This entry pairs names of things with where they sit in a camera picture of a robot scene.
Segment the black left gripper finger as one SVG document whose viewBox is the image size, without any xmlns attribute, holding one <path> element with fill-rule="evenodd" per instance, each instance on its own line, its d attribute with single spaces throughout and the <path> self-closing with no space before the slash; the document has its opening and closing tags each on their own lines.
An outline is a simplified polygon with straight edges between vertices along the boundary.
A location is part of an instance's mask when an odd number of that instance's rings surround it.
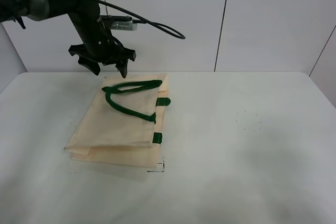
<svg viewBox="0 0 336 224">
<path fill-rule="evenodd" d="M 118 61 L 115 64 L 115 67 L 120 72 L 122 78 L 127 77 L 127 74 L 128 74 L 128 60 L 127 59 L 123 59 L 123 60 Z"/>
<path fill-rule="evenodd" d="M 79 57 L 78 63 L 87 68 L 89 71 L 91 71 L 93 74 L 98 75 L 100 73 L 100 67 L 97 62 L 90 61 L 89 59 Z"/>
</svg>

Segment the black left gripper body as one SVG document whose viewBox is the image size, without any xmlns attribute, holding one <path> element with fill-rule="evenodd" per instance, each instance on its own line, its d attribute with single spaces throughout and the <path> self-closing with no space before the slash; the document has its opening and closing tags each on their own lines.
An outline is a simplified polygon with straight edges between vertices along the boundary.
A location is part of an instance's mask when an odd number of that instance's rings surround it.
<svg viewBox="0 0 336 224">
<path fill-rule="evenodd" d="M 72 56 L 78 55 L 104 65 L 116 64 L 124 60 L 135 61 L 136 52 L 124 47 L 111 33 L 114 21 L 130 21 L 130 18 L 100 16 L 91 19 L 83 16 L 71 16 L 70 20 L 82 40 L 82 44 L 70 46 L 68 51 Z"/>
</svg>

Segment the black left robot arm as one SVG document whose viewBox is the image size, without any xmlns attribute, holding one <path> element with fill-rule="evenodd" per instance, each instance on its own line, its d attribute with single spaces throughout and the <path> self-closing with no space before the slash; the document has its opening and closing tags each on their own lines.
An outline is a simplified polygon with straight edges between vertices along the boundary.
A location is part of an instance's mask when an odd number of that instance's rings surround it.
<svg viewBox="0 0 336 224">
<path fill-rule="evenodd" d="M 123 29 L 132 24 L 128 16 L 101 15 L 98 0 L 1 0 L 1 22 L 13 20 L 25 29 L 22 18 L 36 22 L 68 15 L 82 43 L 69 48 L 71 56 L 95 75 L 100 64 L 115 65 L 122 77 L 127 76 L 128 61 L 136 53 L 116 39 L 111 30 Z"/>
</svg>

